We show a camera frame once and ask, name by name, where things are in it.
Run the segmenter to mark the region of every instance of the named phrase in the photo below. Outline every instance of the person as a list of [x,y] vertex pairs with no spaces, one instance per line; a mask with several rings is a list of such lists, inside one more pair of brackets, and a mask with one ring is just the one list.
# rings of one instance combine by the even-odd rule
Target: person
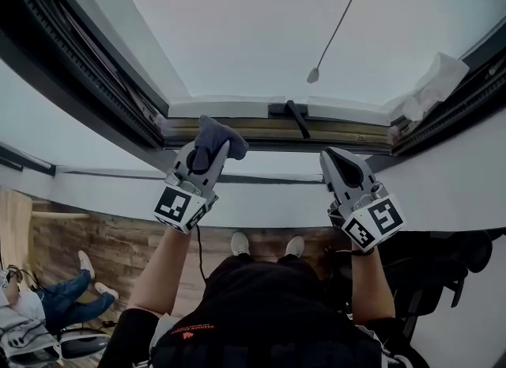
[[44,322],[46,329],[52,334],[72,324],[86,323],[97,318],[119,296],[115,290],[103,283],[95,283],[95,289],[100,294],[98,299],[90,303],[78,302],[95,279],[95,271],[88,255],[83,251],[78,255],[81,263],[78,276],[64,283],[41,286],[35,292],[19,291],[18,283],[22,280],[22,274],[13,268],[12,278],[6,288],[0,291],[0,305],[8,305],[21,316]]
[[378,249],[352,255],[353,320],[323,303],[294,237],[277,263],[255,261],[244,234],[206,280],[197,309],[174,324],[190,234],[168,229],[137,279],[100,367],[427,367],[395,319]]

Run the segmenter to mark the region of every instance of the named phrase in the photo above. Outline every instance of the white sneaker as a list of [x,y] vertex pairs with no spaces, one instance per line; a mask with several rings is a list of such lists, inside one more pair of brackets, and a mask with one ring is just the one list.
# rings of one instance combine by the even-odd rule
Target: white sneaker
[[82,250],[77,254],[79,255],[79,261],[81,261],[81,270],[88,270],[93,281],[95,279],[95,270],[93,269],[92,262],[89,260],[88,254]]
[[250,253],[250,244],[247,241],[246,236],[244,236],[244,233],[234,233],[230,246],[232,247],[232,254],[234,256],[238,256],[239,254],[243,253]]
[[301,236],[295,236],[286,245],[285,256],[287,256],[288,254],[293,254],[298,258],[302,256],[303,252],[304,252],[304,239]]
[[99,294],[111,294],[112,296],[114,296],[116,301],[119,299],[118,292],[109,288],[103,283],[95,283],[95,289]]

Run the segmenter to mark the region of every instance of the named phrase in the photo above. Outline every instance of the black chair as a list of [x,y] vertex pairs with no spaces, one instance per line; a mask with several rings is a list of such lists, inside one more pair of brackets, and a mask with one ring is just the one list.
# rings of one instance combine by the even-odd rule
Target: black chair
[[[455,292],[451,307],[459,304],[469,271],[482,271],[492,255],[492,240],[485,230],[470,232],[399,232],[379,245],[388,285],[404,335],[411,340],[418,316],[432,313],[443,288]],[[351,255],[327,250],[330,274],[326,302],[350,311]]]

